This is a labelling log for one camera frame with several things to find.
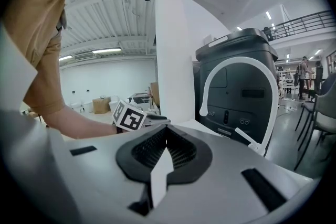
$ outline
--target railing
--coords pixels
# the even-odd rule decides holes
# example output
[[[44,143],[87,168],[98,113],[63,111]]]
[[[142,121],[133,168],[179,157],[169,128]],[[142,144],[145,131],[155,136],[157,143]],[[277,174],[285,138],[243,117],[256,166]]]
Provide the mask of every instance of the railing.
[[[335,17],[331,10],[327,10],[325,12],[318,12],[294,20],[289,20],[274,27],[265,27],[263,32],[267,36],[268,41],[272,41],[299,33],[335,26]]]

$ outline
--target white cable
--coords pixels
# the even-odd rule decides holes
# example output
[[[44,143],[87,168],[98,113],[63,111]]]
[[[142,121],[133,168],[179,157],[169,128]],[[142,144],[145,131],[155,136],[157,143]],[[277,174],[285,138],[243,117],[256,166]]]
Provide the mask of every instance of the white cable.
[[[276,79],[274,78],[272,72],[260,61],[248,58],[248,57],[234,57],[227,60],[224,60],[223,62],[219,63],[209,74],[205,81],[204,85],[204,93],[203,93],[203,102],[200,109],[200,115],[201,116],[207,116],[208,114],[208,95],[209,95],[209,88],[212,79],[215,77],[215,75],[224,67],[231,65],[233,63],[247,63],[249,65],[252,65],[256,68],[258,68],[260,71],[264,73],[266,78],[268,79],[268,82],[272,89],[272,107],[271,107],[271,113],[269,116],[268,125],[266,128],[266,133],[263,139],[262,144],[257,148],[257,152],[261,155],[266,151],[266,146],[268,144],[268,141],[270,139],[271,133],[273,131],[273,127],[275,124],[275,120],[277,117],[277,111],[278,111],[278,86]]]

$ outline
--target black rectangular strip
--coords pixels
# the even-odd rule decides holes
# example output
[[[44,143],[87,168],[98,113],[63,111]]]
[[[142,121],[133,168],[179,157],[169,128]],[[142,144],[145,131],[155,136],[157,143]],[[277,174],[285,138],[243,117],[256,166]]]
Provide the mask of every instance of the black rectangular strip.
[[[89,153],[91,151],[96,151],[97,149],[94,146],[87,146],[87,147],[82,147],[82,148],[77,148],[75,150],[70,150],[70,153],[73,156]]]
[[[242,175],[270,212],[286,202],[281,193],[257,169],[245,170]]]

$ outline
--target white tube end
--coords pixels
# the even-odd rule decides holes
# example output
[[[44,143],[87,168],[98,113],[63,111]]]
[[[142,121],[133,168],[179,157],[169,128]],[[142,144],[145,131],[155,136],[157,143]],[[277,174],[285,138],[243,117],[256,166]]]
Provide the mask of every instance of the white tube end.
[[[202,105],[200,109],[200,115],[205,117],[208,115],[208,108],[206,105]]]

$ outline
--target ceiling light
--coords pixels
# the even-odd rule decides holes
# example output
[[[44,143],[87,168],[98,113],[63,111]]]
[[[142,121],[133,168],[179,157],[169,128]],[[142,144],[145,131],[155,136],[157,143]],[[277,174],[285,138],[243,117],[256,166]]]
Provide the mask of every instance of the ceiling light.
[[[271,17],[271,15],[270,15],[269,12],[266,12],[266,15],[267,15],[267,17],[268,17],[270,20],[272,20],[272,17]]]
[[[113,48],[113,49],[104,49],[104,50],[94,50],[92,51],[94,54],[103,54],[104,52],[114,52],[114,51],[121,51],[120,48]]]
[[[59,58],[58,60],[59,60],[59,61],[63,61],[63,60],[71,59],[71,58],[72,58],[72,56],[69,55],[69,56],[65,56],[65,57],[63,57],[63,58]]]

